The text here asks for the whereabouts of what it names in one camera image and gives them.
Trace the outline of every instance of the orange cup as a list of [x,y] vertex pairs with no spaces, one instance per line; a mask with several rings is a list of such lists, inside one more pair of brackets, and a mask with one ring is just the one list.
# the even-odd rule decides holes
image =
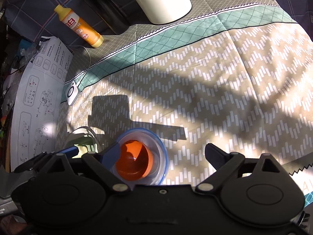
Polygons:
[[146,177],[153,166],[153,154],[141,142],[130,140],[121,146],[121,156],[115,163],[118,174],[134,181]]

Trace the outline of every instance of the black tumbler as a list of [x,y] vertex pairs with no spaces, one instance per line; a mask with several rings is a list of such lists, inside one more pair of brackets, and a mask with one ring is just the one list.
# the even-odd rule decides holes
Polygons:
[[84,0],[117,35],[129,28],[129,23],[111,0]]

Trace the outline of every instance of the screw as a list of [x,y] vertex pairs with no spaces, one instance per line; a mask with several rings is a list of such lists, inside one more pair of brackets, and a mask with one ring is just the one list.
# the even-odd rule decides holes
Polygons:
[[112,186],[112,189],[116,192],[125,192],[128,190],[128,186],[124,183],[117,183]]
[[213,188],[214,186],[210,183],[201,183],[200,185],[198,185],[198,189],[204,192],[211,191]]
[[159,193],[160,193],[160,194],[167,194],[167,191],[166,191],[165,189],[161,189],[161,190],[159,191]]

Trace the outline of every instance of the triangular cutout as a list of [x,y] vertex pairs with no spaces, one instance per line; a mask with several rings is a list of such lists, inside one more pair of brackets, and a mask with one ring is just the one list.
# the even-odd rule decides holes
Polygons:
[[47,173],[63,172],[63,171],[65,171],[63,162],[61,158],[59,158],[52,164],[51,168],[48,170]]
[[264,165],[262,167],[262,171],[279,173],[279,169],[275,166],[275,164],[270,159],[265,159]]

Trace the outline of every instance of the blue rim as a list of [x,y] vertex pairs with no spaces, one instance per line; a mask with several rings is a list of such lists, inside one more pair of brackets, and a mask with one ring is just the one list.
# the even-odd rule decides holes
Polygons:
[[135,132],[135,131],[145,131],[145,132],[149,132],[151,133],[154,137],[155,140],[158,142],[158,144],[161,146],[161,149],[163,151],[163,154],[165,156],[165,170],[164,170],[164,174],[162,176],[162,179],[160,180],[160,182],[158,183],[158,185],[161,185],[165,179],[165,176],[168,172],[168,166],[169,166],[169,158],[168,158],[168,154],[167,154],[167,150],[166,147],[164,146],[163,142],[160,140],[160,138],[152,131],[147,130],[145,128],[133,128],[133,129],[129,129],[128,131],[124,132],[123,134],[121,134],[118,138],[117,138],[117,142],[119,142],[121,140],[121,138],[123,138],[125,135],[129,134],[130,131]]

